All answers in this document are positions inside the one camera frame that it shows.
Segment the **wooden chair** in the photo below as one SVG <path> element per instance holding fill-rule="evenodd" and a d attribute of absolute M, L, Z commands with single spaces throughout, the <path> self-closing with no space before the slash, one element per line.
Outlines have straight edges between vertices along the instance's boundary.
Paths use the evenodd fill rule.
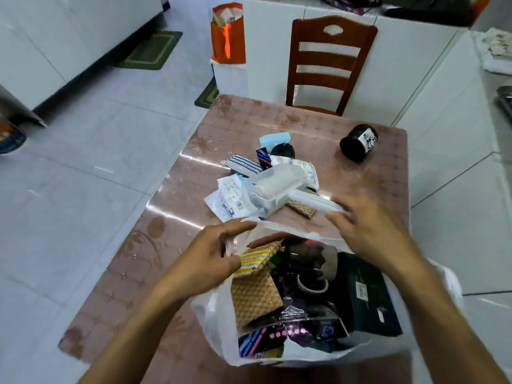
<path fill-rule="evenodd" d="M 330 35 L 324 31 L 330 25 L 337 25 L 343 31 Z M 377 27 L 364 25 L 340 16 L 326 16 L 309 20 L 294 20 L 291 30 L 290 65 L 288 68 L 288 87 L 286 105 L 293 106 L 295 85 L 313 85 L 343 90 L 336 112 L 311 106 L 297 106 L 303 109 L 319 111 L 331 115 L 342 115 L 352 90 L 366 61 Z M 301 42 L 342 44 L 360 48 L 357 57 L 327 53 L 321 51 L 299 51 Z M 348 78 L 316 73 L 298 73 L 298 65 L 328 66 L 350 71 Z"/>

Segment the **black cup with white label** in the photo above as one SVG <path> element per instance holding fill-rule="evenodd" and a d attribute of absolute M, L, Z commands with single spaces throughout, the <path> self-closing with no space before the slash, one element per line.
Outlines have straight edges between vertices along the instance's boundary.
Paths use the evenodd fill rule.
<path fill-rule="evenodd" d="M 368 124 L 354 127 L 347 137 L 339 142 L 343 154 L 356 163 L 362 162 L 378 141 L 377 131 Z"/>

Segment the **yellow striped package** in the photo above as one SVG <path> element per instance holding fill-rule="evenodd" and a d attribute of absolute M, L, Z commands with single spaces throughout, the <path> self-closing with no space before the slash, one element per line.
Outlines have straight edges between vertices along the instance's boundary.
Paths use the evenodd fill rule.
<path fill-rule="evenodd" d="M 249 249 L 240 255 L 242 266 L 233 274 L 233 277 L 252 275 L 261 270 L 281 247 L 281 241 L 274 241 L 267 245 Z"/>

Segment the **green rug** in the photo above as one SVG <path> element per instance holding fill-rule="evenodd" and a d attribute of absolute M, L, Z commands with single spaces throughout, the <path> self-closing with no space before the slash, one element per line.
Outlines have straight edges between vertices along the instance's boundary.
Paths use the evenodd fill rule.
<path fill-rule="evenodd" d="M 218 95 L 219 90 L 217 89 L 215 77 L 213 77 L 210 83 L 208 83 L 208 86 L 203 90 L 199 98 L 195 100 L 194 104 L 195 106 L 210 109 L 211 104 L 215 101 L 215 98 L 217 98 Z"/>
<path fill-rule="evenodd" d="M 183 32 L 158 30 L 149 38 L 140 42 L 117 67 L 122 69 L 160 70 L 174 50 L 181 35 L 183 35 Z"/>

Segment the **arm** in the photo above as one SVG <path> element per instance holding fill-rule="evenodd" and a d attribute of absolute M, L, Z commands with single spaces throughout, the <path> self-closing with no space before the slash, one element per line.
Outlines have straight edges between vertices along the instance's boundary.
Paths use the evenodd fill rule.
<path fill-rule="evenodd" d="M 414 334 L 436 384 L 506 384 L 493 357 L 452 303 L 399 217 L 366 196 L 335 199 L 352 215 L 327 213 L 350 249 L 384 272 L 409 310 Z"/>
<path fill-rule="evenodd" d="M 140 383 L 176 311 L 187 299 L 217 287 L 240 268 L 238 256 L 222 257 L 225 239 L 255 226 L 255 222 L 234 219 L 199 232 L 79 384 Z"/>

